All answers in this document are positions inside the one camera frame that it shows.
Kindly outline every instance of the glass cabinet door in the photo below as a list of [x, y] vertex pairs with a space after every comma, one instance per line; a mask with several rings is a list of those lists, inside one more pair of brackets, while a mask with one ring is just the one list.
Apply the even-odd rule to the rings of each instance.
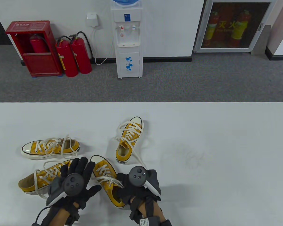
[[270, 2], [214, 2], [201, 48], [248, 48]]

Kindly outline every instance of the red fire extinguisher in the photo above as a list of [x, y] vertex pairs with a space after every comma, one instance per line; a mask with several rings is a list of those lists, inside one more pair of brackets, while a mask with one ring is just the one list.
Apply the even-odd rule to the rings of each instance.
[[208, 46], [211, 44], [211, 39], [215, 32], [218, 21], [219, 21], [218, 12], [212, 12], [203, 38], [203, 43], [202, 43], [203, 46]]
[[61, 36], [60, 38], [57, 39], [55, 43], [55, 47], [57, 49], [57, 52], [58, 52], [58, 55], [61, 60], [62, 67], [65, 71], [66, 76], [75, 77], [79, 73], [77, 63], [73, 56], [73, 53], [70, 47], [70, 42], [67, 40], [63, 40], [63, 38], [67, 38], [71, 40], [67, 36]]
[[73, 55], [76, 58], [80, 72], [82, 74], [88, 74], [92, 71], [92, 67], [91, 67], [90, 59], [88, 57], [85, 42], [82, 38], [78, 38], [78, 35], [80, 33], [82, 33], [85, 36], [87, 43], [89, 45], [89, 48], [90, 48], [91, 55], [92, 55], [92, 50], [91, 50], [91, 46], [89, 44], [89, 41], [88, 41], [85, 33], [82, 32], [82, 31], [78, 32], [76, 35], [70, 35], [69, 36], [70, 38], [72, 38], [71, 42], [70, 42], [70, 46], [71, 46], [71, 49], [73, 51]]
[[33, 46], [33, 50], [35, 53], [44, 53], [49, 52], [48, 45], [43, 37], [34, 34], [29, 39], [30, 44]]
[[247, 24], [251, 19], [251, 15], [248, 10], [244, 10], [240, 13], [238, 21], [235, 23], [235, 28], [230, 38], [230, 47], [237, 48], [240, 46], [240, 40], [243, 33], [247, 28]]

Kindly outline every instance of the vr controller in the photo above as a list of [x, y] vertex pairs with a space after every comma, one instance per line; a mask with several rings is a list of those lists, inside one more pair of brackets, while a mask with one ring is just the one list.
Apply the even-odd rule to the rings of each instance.
[[129, 181], [136, 187], [148, 188], [156, 196], [161, 195], [156, 170], [146, 170], [142, 166], [136, 166], [129, 173]]
[[49, 186], [46, 206], [52, 206], [61, 198], [78, 195], [84, 188], [84, 178], [77, 173], [69, 174], [62, 185], [59, 184], [59, 177], [53, 179]]

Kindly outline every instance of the shoelace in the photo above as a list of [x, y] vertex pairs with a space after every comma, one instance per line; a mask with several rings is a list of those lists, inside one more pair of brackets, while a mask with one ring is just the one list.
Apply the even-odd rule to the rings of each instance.
[[[46, 169], [45, 165], [49, 162], [57, 162], [60, 163], [58, 166], [55, 166], [52, 169]], [[60, 162], [60, 161], [47, 161], [43, 164], [43, 168], [46, 171], [45, 176], [39, 176], [39, 179], [44, 180], [45, 182], [47, 182], [48, 184], [51, 184], [51, 182], [47, 179], [48, 177], [56, 177], [58, 175], [58, 173], [60, 173], [60, 169], [62, 167], [62, 165], [65, 165], [64, 163]], [[37, 177], [37, 173], [40, 173], [40, 170], [35, 170], [35, 172], [33, 173], [33, 177], [34, 177], [34, 181], [35, 181], [35, 189], [36, 189], [36, 193], [43, 199], [47, 199], [46, 196], [44, 196], [43, 194], [40, 193], [40, 189], [38, 188], [38, 177]]]
[[[130, 125], [128, 129], [123, 128], [123, 127], [126, 127], [126, 125], [127, 125], [128, 123], [132, 124], [133, 126]], [[119, 140], [119, 141], [120, 141], [120, 140], [126, 141], [126, 142], [130, 145], [130, 147], [132, 148], [132, 154], [137, 158], [137, 160], [141, 163], [141, 165], [146, 168], [146, 165], [145, 165], [145, 163], [142, 161], [141, 157], [133, 150], [133, 145], [132, 145], [132, 143], [136, 142], [136, 140], [137, 140], [139, 137], [138, 137], [137, 139], [131, 140], [131, 139], [133, 139], [133, 136], [134, 136], [135, 134], [138, 134], [138, 135], [140, 136], [141, 133], [143, 132], [143, 129], [140, 128], [139, 125], [137, 125], [136, 123], [127, 121], [127, 122], [124, 122], [123, 124], [121, 124], [121, 125], [119, 126], [118, 130], [119, 130], [121, 133], [123, 133], [124, 131], [126, 131], [126, 132], [125, 132], [125, 137], [117, 137], [117, 140]]]
[[109, 186], [111, 186], [112, 183], [116, 184], [117, 186], [124, 188], [124, 186], [122, 185], [122, 182], [120, 182], [119, 180], [115, 179], [112, 177], [111, 172], [109, 171], [108, 165], [103, 165], [102, 167], [99, 167], [96, 171], [99, 172], [100, 174], [103, 174], [100, 177], [97, 177], [96, 179], [98, 180], [98, 182], [107, 182], [109, 184]]
[[[67, 139], [69, 139], [70, 149], [72, 150], [72, 152], [75, 153], [75, 158], [78, 156], [78, 151], [73, 150], [73, 148], [71, 147], [71, 138], [69, 137], [69, 135], [67, 135], [64, 138], [62, 145], [61, 145], [61, 156], [62, 156], [62, 158], [69, 160], [69, 159], [72, 159], [73, 156], [72, 157], [66, 157], [65, 155], [63, 155], [64, 146], [65, 146], [65, 142], [66, 142]], [[41, 145], [43, 145], [43, 148], [45, 150], [45, 155], [50, 156], [53, 153], [53, 149], [55, 147], [57, 147], [61, 141], [62, 141], [61, 138], [54, 138], [54, 137], [48, 138], [48, 139], [43, 140], [43, 141], [37, 141], [35, 152], [36, 153], [43, 152], [43, 150], [41, 148]]]

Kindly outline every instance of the gray carpet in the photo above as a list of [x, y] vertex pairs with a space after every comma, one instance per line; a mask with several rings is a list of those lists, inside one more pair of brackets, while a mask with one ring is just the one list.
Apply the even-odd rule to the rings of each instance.
[[0, 45], [0, 102], [283, 102], [283, 61], [250, 54], [193, 54], [192, 62], [145, 63], [142, 78], [117, 79], [115, 64], [89, 75], [32, 79]]

